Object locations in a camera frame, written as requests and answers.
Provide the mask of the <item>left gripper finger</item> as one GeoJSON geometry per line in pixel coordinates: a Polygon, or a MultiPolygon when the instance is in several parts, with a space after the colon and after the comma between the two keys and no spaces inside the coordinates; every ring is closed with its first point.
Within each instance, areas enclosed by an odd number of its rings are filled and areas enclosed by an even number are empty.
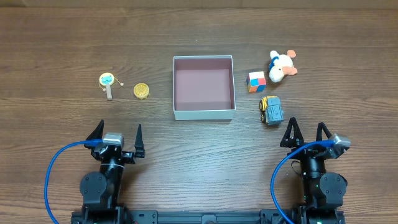
{"type": "Polygon", "coordinates": [[[97,127],[86,138],[87,143],[84,144],[84,147],[87,149],[94,149],[100,142],[102,142],[103,129],[104,129],[104,120],[102,119],[97,125],[97,127]]]}
{"type": "Polygon", "coordinates": [[[139,124],[138,128],[137,128],[137,133],[136,133],[136,139],[135,139],[134,147],[135,147],[134,157],[145,158],[146,151],[145,151],[145,148],[144,148],[144,142],[143,142],[143,138],[142,138],[142,126],[141,126],[141,124],[139,124]]]}

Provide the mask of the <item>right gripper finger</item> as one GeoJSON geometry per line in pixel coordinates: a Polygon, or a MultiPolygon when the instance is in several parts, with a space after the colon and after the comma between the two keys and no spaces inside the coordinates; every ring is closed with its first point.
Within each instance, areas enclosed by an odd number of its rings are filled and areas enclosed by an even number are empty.
{"type": "Polygon", "coordinates": [[[329,139],[332,137],[331,132],[329,132],[328,128],[324,124],[324,122],[318,123],[318,128],[317,128],[317,135],[316,135],[316,141],[321,141],[322,140],[322,134],[326,135],[326,138],[329,139]]]}
{"type": "Polygon", "coordinates": [[[295,117],[289,119],[286,132],[280,142],[280,147],[297,148],[304,145],[304,138],[295,117]]]}

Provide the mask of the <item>yellow round gear toy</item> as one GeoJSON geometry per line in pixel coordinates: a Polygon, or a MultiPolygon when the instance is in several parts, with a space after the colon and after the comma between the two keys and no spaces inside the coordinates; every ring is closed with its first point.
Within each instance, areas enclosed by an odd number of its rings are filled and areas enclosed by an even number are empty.
{"type": "Polygon", "coordinates": [[[145,83],[138,83],[134,87],[134,95],[140,100],[146,99],[149,96],[149,93],[149,86],[145,83]]]}

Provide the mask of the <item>yellow grey toy truck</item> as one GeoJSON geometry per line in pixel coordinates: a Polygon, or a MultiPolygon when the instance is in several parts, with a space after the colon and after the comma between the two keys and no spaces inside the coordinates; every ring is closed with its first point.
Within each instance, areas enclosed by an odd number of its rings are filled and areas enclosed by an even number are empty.
{"type": "Polygon", "coordinates": [[[268,126],[279,125],[284,120],[284,111],[277,96],[265,96],[259,102],[261,121],[268,126]]]}

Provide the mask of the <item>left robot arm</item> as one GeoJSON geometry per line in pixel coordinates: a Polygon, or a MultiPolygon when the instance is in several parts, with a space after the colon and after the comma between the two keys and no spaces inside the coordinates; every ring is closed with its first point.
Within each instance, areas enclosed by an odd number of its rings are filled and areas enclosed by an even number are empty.
{"type": "Polygon", "coordinates": [[[101,120],[84,144],[91,156],[101,164],[98,172],[90,172],[81,179],[83,205],[81,212],[72,214],[72,224],[135,222],[130,210],[118,200],[125,165],[134,164],[135,158],[145,157],[142,126],[137,128],[134,152],[123,149],[124,137],[121,133],[104,134],[103,129],[104,121],[101,120]]]}

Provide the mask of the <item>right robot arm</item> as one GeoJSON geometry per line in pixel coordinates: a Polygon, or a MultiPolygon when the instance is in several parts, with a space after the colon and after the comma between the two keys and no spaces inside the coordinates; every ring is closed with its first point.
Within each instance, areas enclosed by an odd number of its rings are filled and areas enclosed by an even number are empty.
{"type": "Polygon", "coordinates": [[[282,160],[300,164],[304,202],[289,211],[279,210],[282,223],[343,223],[337,210],[343,205],[348,181],[340,174],[327,172],[325,161],[337,159],[350,147],[351,141],[332,134],[324,123],[318,123],[316,140],[305,142],[295,118],[290,118],[281,147],[291,149],[282,160]]]}

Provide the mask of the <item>multicoloured puzzle cube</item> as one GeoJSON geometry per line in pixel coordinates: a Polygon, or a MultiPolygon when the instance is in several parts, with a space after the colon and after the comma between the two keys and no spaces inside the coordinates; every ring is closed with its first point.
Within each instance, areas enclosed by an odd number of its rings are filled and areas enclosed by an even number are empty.
{"type": "Polygon", "coordinates": [[[246,83],[248,86],[248,92],[261,92],[266,87],[266,78],[263,71],[260,72],[249,72],[246,83]]]}

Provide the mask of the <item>small wooden rattle drum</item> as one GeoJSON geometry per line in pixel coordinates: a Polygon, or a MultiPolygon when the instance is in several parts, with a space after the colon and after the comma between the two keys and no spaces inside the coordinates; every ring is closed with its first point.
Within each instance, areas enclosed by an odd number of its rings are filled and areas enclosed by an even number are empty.
{"type": "Polygon", "coordinates": [[[120,82],[112,73],[106,72],[100,75],[98,85],[103,92],[106,93],[106,98],[108,101],[113,99],[111,86],[114,82],[119,83],[120,86],[124,86],[123,82],[120,82]]]}

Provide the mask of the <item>white plush duck toy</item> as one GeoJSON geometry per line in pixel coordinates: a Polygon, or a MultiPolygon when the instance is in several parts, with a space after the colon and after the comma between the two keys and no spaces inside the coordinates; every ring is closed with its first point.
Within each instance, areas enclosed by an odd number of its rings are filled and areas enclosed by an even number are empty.
{"type": "Polygon", "coordinates": [[[298,73],[293,63],[295,57],[294,50],[288,50],[286,54],[279,54],[276,50],[270,52],[269,78],[272,82],[280,82],[285,76],[298,73]]]}

